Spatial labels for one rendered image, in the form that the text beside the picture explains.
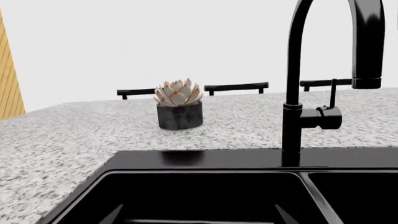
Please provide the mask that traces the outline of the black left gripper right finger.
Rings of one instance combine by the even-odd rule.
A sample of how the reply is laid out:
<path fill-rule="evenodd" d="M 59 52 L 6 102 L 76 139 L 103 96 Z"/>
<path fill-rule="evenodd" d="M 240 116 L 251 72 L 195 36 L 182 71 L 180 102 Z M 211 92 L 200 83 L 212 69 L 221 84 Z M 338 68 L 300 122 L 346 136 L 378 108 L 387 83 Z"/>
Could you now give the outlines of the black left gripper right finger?
<path fill-rule="evenodd" d="M 275 204 L 275 208 L 280 216 L 280 222 L 278 224 L 300 224 L 297 220 L 295 220 L 290 214 L 288 214 L 282 207 L 278 204 Z"/>

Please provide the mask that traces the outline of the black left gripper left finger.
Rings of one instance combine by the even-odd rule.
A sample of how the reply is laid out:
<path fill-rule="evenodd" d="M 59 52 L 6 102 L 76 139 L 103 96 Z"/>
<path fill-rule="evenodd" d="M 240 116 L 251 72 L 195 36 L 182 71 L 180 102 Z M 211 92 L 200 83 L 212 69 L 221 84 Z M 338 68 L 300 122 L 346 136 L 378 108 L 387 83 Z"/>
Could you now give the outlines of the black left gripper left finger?
<path fill-rule="evenodd" d="M 105 216 L 105 218 L 103 218 L 98 224 L 113 224 L 117 220 L 122 208 L 123 205 L 119 205 L 110 214 Z"/>

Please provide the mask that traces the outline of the black double-basin sink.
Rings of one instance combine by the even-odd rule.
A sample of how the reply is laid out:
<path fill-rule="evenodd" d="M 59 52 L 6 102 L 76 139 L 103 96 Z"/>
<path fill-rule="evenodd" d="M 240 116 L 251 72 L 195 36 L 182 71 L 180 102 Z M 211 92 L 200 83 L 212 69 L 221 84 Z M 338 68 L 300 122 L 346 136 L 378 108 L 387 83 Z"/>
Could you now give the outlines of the black double-basin sink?
<path fill-rule="evenodd" d="M 398 224 L 398 147 L 119 151 L 35 224 Z"/>

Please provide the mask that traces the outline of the black gooseneck faucet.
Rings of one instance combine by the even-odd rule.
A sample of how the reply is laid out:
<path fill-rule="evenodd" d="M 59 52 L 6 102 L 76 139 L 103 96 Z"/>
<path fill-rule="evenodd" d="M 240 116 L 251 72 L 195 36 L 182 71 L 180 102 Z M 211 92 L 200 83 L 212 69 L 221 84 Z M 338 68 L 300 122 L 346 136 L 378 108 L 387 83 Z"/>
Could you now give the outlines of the black gooseneck faucet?
<path fill-rule="evenodd" d="M 300 165 L 303 128 L 339 129 L 342 114 L 335 106 L 336 85 L 331 86 L 330 105 L 305 109 L 299 102 L 302 36 L 313 0 L 298 0 L 292 16 L 288 41 L 286 101 L 282 113 L 282 165 Z M 385 41 L 382 0 L 348 0 L 353 24 L 351 87 L 379 89 Z"/>

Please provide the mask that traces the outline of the succulent in dark grey pot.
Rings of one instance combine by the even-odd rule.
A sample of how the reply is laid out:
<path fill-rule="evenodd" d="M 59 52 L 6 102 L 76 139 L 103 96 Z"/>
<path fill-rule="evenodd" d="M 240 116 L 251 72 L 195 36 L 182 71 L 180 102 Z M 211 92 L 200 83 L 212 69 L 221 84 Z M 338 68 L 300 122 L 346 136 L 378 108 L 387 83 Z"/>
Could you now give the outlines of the succulent in dark grey pot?
<path fill-rule="evenodd" d="M 203 92 L 191 79 L 164 82 L 154 93 L 160 128 L 177 131 L 203 124 Z"/>

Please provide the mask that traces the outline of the black chair back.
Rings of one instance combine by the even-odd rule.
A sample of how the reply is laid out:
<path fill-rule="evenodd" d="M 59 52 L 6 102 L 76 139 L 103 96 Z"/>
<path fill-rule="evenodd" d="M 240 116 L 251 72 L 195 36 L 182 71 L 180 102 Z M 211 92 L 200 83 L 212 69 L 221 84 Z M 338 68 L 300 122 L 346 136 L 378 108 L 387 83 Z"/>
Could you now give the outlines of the black chair back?
<path fill-rule="evenodd" d="M 155 89 L 133 89 L 133 90 L 117 90 L 116 94 L 121 96 L 123 100 L 128 100 L 128 96 L 134 95 L 153 95 Z"/>
<path fill-rule="evenodd" d="M 351 79 L 337 79 L 336 85 L 351 85 Z M 302 80 L 299 85 L 304 92 L 309 92 L 311 87 L 331 86 L 332 80 Z"/>
<path fill-rule="evenodd" d="M 239 90 L 258 90 L 259 94 L 264 93 L 264 89 L 269 88 L 269 82 L 246 83 L 237 85 L 205 85 L 204 91 L 208 91 L 210 96 L 216 91 L 239 91 Z"/>

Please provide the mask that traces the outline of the yellow wooden slat panel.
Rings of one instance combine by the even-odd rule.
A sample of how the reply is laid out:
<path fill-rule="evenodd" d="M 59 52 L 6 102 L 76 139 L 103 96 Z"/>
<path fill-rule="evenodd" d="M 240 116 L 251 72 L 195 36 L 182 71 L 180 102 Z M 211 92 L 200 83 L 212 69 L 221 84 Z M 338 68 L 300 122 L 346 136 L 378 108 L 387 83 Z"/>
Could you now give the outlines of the yellow wooden slat panel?
<path fill-rule="evenodd" d="M 16 69 L 0 10 L 0 120 L 25 113 Z"/>

